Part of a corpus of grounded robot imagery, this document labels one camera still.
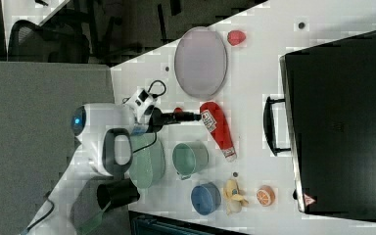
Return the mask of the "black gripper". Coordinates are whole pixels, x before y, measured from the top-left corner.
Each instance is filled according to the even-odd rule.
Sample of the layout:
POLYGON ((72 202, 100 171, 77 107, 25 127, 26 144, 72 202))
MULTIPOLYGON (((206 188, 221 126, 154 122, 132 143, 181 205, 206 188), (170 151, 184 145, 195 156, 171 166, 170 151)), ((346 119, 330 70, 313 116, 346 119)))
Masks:
POLYGON ((177 124, 184 121, 199 121, 202 117, 190 112, 163 113, 159 108, 154 108, 149 119, 148 132, 157 133, 165 125, 177 124))

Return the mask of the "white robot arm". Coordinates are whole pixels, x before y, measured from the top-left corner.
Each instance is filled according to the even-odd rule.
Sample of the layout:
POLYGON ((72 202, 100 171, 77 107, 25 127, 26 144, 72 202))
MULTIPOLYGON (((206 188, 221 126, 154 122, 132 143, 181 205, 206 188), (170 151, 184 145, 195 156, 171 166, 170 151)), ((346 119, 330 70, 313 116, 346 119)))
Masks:
POLYGON ((74 111, 70 122, 78 147, 69 167, 79 179, 121 174, 129 169, 132 162, 132 135, 157 133, 165 125, 200 119, 200 114, 192 112, 163 113, 154 105, 82 105, 74 111), (130 159, 126 164, 120 164, 115 157, 115 140, 118 137, 127 141, 130 159))

